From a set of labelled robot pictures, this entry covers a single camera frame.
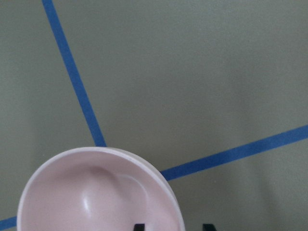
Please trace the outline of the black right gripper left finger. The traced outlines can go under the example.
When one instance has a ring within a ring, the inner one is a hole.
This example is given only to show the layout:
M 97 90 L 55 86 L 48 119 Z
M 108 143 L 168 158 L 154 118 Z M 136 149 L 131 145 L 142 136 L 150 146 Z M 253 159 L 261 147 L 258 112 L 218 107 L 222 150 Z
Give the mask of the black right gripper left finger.
M 145 224 L 144 223 L 137 223 L 133 227 L 133 231 L 145 231 Z

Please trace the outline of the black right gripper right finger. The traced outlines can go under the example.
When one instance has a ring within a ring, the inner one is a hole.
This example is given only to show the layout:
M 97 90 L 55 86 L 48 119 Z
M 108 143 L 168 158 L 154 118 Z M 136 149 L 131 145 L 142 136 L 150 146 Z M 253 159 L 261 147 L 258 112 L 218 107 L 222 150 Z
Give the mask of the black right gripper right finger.
M 217 231 L 214 224 L 205 223 L 203 224 L 203 231 Z

